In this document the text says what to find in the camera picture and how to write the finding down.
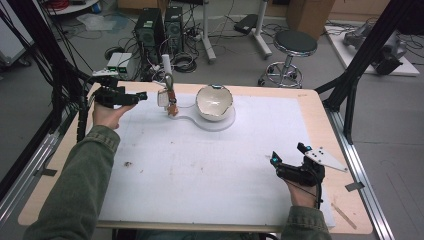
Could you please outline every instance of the bowl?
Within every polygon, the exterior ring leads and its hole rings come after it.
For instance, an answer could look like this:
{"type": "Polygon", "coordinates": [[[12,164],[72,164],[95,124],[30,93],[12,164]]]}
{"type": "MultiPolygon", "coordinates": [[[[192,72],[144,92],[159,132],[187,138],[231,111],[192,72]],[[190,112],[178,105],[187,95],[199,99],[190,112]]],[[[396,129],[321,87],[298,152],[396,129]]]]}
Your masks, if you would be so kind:
{"type": "Polygon", "coordinates": [[[228,117],[233,107],[233,95],[222,85],[208,85],[196,96],[199,114],[209,121],[221,121],[228,117]]]}

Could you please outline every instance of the floor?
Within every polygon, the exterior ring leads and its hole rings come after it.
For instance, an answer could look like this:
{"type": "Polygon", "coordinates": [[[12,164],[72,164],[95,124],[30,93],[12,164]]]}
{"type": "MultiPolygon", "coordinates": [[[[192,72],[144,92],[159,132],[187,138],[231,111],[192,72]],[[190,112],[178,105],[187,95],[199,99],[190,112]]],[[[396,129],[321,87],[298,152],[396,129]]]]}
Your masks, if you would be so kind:
{"type": "MultiPolygon", "coordinates": [[[[232,1],[211,1],[211,16],[218,16],[210,19],[211,26],[216,30],[213,34],[239,35],[232,31],[231,20],[220,16],[230,15],[233,20],[239,21],[238,15],[257,12],[258,2],[245,3],[237,0],[230,12],[232,1]]],[[[104,68],[107,64],[104,52],[110,47],[125,43],[125,38],[131,37],[130,32],[134,27],[134,23],[128,18],[112,14],[112,11],[105,10],[103,14],[109,20],[116,20],[118,27],[112,31],[88,32],[74,19],[78,15],[71,14],[62,19],[63,26],[74,31],[74,34],[69,36],[70,41],[94,70],[104,68]]],[[[201,18],[199,12],[196,16],[197,20],[201,18]]],[[[284,27],[286,23],[283,18],[268,17],[264,24],[284,27]]],[[[272,34],[275,26],[267,25],[265,30],[272,34]]],[[[272,43],[271,37],[264,36],[264,39],[267,43],[272,43]]],[[[414,37],[414,40],[424,44],[422,38],[414,37]]],[[[203,48],[199,45],[196,71],[175,73],[177,82],[256,86],[259,76],[268,64],[285,58],[269,44],[273,55],[265,60],[252,36],[212,37],[211,43],[217,55],[216,62],[209,64],[205,51],[201,50],[203,48]]],[[[423,49],[413,51],[424,55],[423,49]]],[[[423,57],[411,52],[405,57],[416,63],[414,66],[418,71],[424,72],[423,57]]],[[[304,75],[305,89],[319,87],[344,71],[327,36],[320,37],[318,50],[313,56],[295,58],[294,61],[304,75]]],[[[81,59],[77,58],[77,62],[82,71],[91,72],[81,59]]],[[[0,107],[3,112],[0,116],[0,124],[3,126],[0,129],[0,135],[3,136],[0,139],[0,177],[3,177],[50,112],[51,89],[36,66],[16,65],[6,72],[0,72],[0,76],[3,78],[0,78],[0,107]]],[[[422,74],[417,77],[364,74],[358,85],[352,135],[354,146],[393,235],[398,239],[424,237],[424,191],[420,185],[424,182],[423,91],[422,74]]],[[[321,98],[326,99],[330,92],[321,94],[321,98]]],[[[29,187],[21,200],[17,200],[15,210],[0,226],[0,239],[22,237],[25,227],[17,223],[17,216],[35,183],[29,187]]],[[[375,233],[333,234],[332,237],[378,239],[375,233]]],[[[111,231],[97,229],[93,239],[111,239],[111,231]]]]}

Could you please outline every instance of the person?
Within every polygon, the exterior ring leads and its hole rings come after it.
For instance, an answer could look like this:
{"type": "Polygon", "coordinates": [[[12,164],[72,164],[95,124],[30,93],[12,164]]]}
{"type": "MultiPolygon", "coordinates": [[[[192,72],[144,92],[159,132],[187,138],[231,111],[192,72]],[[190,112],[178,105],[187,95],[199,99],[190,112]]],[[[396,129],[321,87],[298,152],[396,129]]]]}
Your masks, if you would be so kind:
{"type": "MultiPolygon", "coordinates": [[[[114,129],[133,107],[110,109],[94,103],[93,128],[70,151],[38,220],[26,229],[23,239],[91,239],[120,142],[114,129]]],[[[303,188],[292,182],[287,185],[293,206],[282,238],[331,239],[322,212],[314,208],[314,187],[303,188]]]]}

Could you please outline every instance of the sleeve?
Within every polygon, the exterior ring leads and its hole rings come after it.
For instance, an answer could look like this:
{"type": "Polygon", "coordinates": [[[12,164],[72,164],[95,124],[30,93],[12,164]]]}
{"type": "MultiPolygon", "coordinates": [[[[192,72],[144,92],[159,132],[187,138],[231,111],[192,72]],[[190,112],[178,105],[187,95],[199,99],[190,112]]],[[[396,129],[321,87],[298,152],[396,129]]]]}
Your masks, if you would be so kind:
{"type": "Polygon", "coordinates": [[[287,224],[281,233],[281,239],[327,240],[331,239],[331,236],[320,210],[292,206],[287,224]]]}
{"type": "Polygon", "coordinates": [[[119,141],[113,130],[94,126],[72,148],[38,220],[25,231],[25,240],[91,238],[119,141]]]}

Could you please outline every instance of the cardboard box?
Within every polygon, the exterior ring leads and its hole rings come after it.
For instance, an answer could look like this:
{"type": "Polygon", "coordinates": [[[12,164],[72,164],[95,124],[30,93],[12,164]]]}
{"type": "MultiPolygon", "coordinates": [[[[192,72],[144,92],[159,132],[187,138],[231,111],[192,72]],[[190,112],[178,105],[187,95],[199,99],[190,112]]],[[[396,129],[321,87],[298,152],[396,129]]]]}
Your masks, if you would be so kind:
{"type": "Polygon", "coordinates": [[[324,31],[335,0],[291,0],[286,20],[290,29],[308,33],[318,40],[324,31]]]}
{"type": "Polygon", "coordinates": [[[118,0],[118,8],[127,13],[139,14],[143,8],[160,8],[165,13],[169,0],[118,0]]]}

